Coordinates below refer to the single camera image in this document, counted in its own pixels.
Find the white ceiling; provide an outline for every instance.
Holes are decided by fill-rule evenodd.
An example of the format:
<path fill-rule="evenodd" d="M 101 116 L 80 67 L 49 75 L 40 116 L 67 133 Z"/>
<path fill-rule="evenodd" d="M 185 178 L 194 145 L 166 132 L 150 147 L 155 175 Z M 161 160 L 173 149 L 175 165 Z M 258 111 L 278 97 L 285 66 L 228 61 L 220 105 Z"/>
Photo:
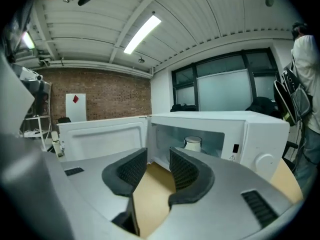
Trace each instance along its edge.
<path fill-rule="evenodd" d="M 153 11 L 162 22 L 131 55 L 124 53 Z M 91 0 L 83 6 L 76 1 L 37 0 L 29 32 L 38 57 L 149 72 L 207 42 L 214 47 L 226 36 L 278 31 L 288 37 L 298 19 L 287 0 L 274 0 L 272 7 L 265 0 Z M 145 63 L 138 62 L 140 57 Z"/>

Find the fluorescent light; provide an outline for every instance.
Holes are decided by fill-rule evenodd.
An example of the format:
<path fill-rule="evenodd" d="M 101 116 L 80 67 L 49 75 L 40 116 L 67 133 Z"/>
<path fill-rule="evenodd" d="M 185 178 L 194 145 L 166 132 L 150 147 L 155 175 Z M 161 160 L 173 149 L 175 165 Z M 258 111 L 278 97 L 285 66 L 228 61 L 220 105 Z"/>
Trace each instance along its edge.
<path fill-rule="evenodd" d="M 31 37 L 30 37 L 28 32 L 24 32 L 24 34 L 22 36 L 22 39 L 23 39 L 25 45 L 28 46 L 29 49 L 35 48 L 35 44 L 32 41 L 32 39 L 31 39 Z"/>
<path fill-rule="evenodd" d="M 124 53 L 131 54 L 140 42 L 161 22 L 156 16 L 152 15 L 150 19 L 138 30 L 138 32 L 131 39 L 130 43 L 124 49 Z"/>

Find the backpack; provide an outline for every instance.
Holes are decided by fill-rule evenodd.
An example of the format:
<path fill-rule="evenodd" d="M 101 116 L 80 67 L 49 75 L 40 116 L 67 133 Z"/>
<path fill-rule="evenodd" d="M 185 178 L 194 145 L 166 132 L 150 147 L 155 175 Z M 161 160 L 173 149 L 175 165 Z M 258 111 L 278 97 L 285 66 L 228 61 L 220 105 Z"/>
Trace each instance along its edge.
<path fill-rule="evenodd" d="M 287 108 L 286 121 L 291 126 L 296 125 L 301 119 L 304 119 L 312 110 L 312 96 L 306 93 L 305 87 L 302 85 L 299 79 L 299 74 L 295 65 L 294 57 L 292 56 L 290 68 L 285 68 L 282 73 L 283 85 L 287 94 L 284 95 L 283 90 L 280 91 L 279 82 L 275 84 L 276 90 L 281 92 L 281 98 L 286 96 L 286 99 L 282 98 L 282 105 Z"/>

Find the white microwave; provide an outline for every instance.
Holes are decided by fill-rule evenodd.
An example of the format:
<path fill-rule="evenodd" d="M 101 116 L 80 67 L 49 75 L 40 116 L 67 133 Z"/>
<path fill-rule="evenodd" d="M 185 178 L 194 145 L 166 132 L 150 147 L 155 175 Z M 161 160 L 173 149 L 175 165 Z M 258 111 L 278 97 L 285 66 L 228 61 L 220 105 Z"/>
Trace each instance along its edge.
<path fill-rule="evenodd" d="M 117 119 L 59 123 L 65 161 L 148 148 L 148 162 L 169 169 L 170 147 L 201 138 L 201 152 L 250 168 L 266 180 L 277 169 L 289 124 L 252 111 L 179 111 Z"/>

